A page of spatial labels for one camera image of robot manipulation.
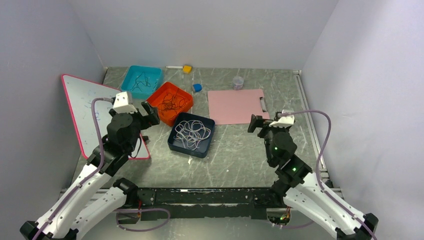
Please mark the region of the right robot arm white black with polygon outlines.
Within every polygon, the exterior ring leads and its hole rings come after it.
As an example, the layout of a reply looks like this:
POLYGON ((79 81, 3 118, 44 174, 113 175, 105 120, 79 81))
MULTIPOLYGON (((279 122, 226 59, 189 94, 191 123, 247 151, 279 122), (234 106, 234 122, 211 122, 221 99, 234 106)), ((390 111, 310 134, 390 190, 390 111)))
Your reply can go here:
POLYGON ((289 133, 293 124, 288 112, 277 112, 274 119, 251 116, 247 131, 260 129, 257 136, 264 140, 267 163, 278 176, 270 188, 270 202, 298 210, 336 240, 376 239, 378 218, 348 204, 296 155, 298 147, 289 133))

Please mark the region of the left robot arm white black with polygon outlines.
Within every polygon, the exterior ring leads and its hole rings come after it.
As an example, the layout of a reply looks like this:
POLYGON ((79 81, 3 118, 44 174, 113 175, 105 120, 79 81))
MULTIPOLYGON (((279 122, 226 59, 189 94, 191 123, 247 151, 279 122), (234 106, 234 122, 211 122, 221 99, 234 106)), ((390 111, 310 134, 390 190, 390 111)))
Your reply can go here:
POLYGON ((132 208, 138 203, 137 185, 125 178, 118 179, 102 198, 89 201, 129 160, 137 143, 143 141, 141 131, 160 123, 158 110, 144 101, 141 105, 147 114, 142 115, 131 103, 100 97, 91 103, 93 116, 97 101, 113 104, 107 134, 101 136, 98 120, 93 117, 98 147, 60 199, 38 220, 26 221, 20 227, 26 240, 81 240, 114 210, 123 206, 132 208))

